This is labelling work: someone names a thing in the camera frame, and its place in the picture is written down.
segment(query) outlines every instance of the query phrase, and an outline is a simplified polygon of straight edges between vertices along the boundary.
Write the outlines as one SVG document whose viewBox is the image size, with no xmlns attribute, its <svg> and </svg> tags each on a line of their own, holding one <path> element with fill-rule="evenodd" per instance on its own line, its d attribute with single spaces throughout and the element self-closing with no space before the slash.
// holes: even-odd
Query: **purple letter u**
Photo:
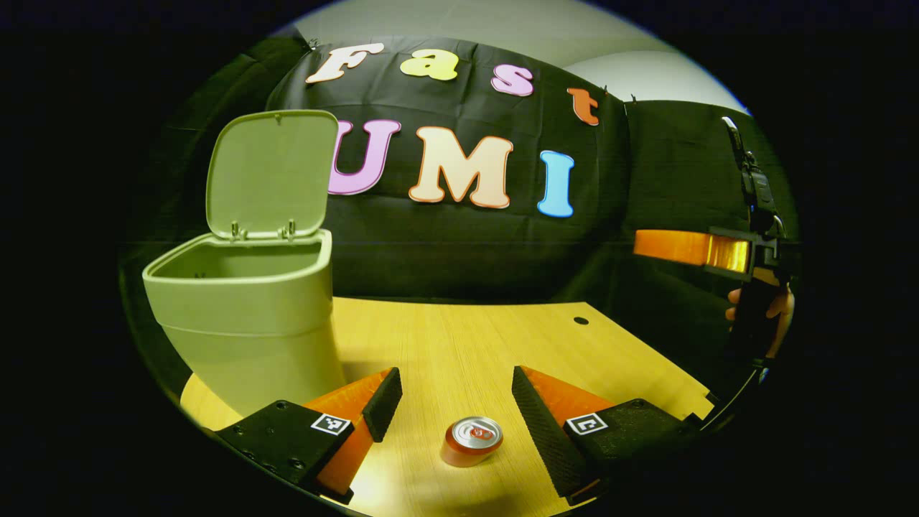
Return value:
<svg viewBox="0 0 919 517">
<path fill-rule="evenodd" d="M 390 137 L 398 132 L 402 125 L 397 121 L 369 121 L 364 124 L 364 131 L 369 133 L 367 152 L 364 154 L 364 166 L 353 174 L 338 171 L 338 149 L 342 137 L 351 132 L 354 124 L 338 121 L 338 139 L 335 141 L 335 155 L 332 157 L 332 174 L 329 177 L 329 193 L 339 195 L 359 194 L 380 181 L 383 166 L 386 164 L 386 151 L 390 148 Z"/>
</svg>

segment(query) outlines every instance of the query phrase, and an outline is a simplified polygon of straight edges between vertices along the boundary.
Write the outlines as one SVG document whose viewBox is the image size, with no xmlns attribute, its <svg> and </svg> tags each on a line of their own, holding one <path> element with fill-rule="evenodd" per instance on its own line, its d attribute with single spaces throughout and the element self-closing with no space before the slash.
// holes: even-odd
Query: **wall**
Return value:
<svg viewBox="0 0 919 517">
<path fill-rule="evenodd" d="M 564 67 L 624 101 L 685 100 L 749 111 L 702 67 L 678 52 L 616 52 Z"/>
<path fill-rule="evenodd" d="M 671 50 L 627 19 L 578 0 L 345 0 L 295 25 L 307 40 L 320 43 L 443 36 L 518 52 L 560 68 L 612 52 Z"/>
</svg>

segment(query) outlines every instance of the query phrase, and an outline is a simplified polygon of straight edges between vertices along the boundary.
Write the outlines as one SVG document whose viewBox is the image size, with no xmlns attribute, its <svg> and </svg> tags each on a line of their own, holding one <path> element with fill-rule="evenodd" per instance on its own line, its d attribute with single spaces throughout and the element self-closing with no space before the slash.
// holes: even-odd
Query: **blue letter i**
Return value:
<svg viewBox="0 0 919 517">
<path fill-rule="evenodd" d="M 537 208 L 551 217 L 571 217 L 574 209 L 568 204 L 568 177 L 574 160 L 555 151 L 543 151 L 539 159 L 546 164 L 546 196 Z"/>
</svg>

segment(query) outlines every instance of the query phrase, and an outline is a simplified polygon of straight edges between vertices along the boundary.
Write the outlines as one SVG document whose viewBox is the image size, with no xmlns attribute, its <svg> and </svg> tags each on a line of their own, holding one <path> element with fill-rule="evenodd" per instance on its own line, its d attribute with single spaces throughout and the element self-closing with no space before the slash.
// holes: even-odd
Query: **ceiling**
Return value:
<svg viewBox="0 0 919 517">
<path fill-rule="evenodd" d="M 342 0 L 295 22 L 320 44 L 373 36 L 443 36 L 564 68 L 628 51 L 677 52 L 626 19 L 578 0 Z"/>
</svg>

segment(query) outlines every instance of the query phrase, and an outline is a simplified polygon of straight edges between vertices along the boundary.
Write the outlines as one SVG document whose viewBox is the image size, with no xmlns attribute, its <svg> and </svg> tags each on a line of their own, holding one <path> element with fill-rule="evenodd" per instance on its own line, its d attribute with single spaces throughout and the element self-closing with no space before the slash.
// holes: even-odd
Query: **letter m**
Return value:
<svg viewBox="0 0 919 517">
<path fill-rule="evenodd" d="M 425 153 L 418 184 L 408 190 L 410 198 L 422 202 L 443 201 L 444 190 L 437 185 L 443 171 L 453 201 L 462 201 L 472 181 L 478 178 L 478 185 L 470 196 L 472 203 L 485 208 L 510 205 L 505 193 L 505 168 L 514 145 L 509 140 L 486 136 L 467 158 L 456 135 L 447 128 L 422 127 L 417 135 L 425 143 Z"/>
</svg>

